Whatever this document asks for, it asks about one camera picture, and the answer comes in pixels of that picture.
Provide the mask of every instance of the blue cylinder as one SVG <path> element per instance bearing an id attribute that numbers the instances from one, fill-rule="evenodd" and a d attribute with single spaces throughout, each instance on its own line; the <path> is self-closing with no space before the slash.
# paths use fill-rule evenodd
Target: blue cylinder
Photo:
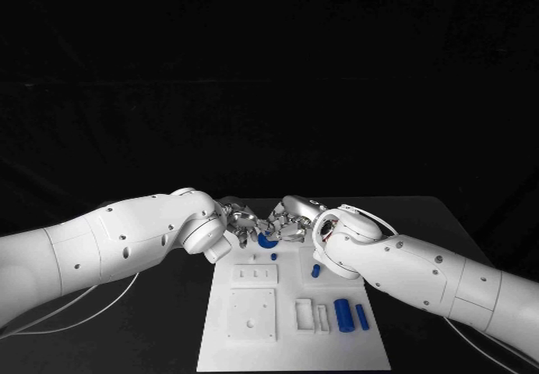
<path id="1" fill-rule="evenodd" d="M 315 263 L 312 266 L 312 272 L 311 272 L 312 278 L 318 278 L 318 274 L 320 274 L 320 265 Z"/>
<path id="2" fill-rule="evenodd" d="M 361 323 L 361 329 L 367 330 L 369 329 L 367 317 L 364 317 L 363 306 L 360 304 L 356 305 L 356 311 L 357 311 L 359 322 Z"/>
<path id="3" fill-rule="evenodd" d="M 266 237 L 263 236 L 262 233 L 258 234 L 258 245 L 262 247 L 262 248 L 272 248 L 275 245 L 278 244 L 278 240 L 274 241 L 274 242 L 269 242 L 266 240 Z"/>
<path id="4" fill-rule="evenodd" d="M 334 312 L 337 313 L 338 331 L 341 333 L 351 333 L 356 329 L 353 327 L 348 300 L 346 298 L 340 298 L 333 302 L 333 304 Z"/>

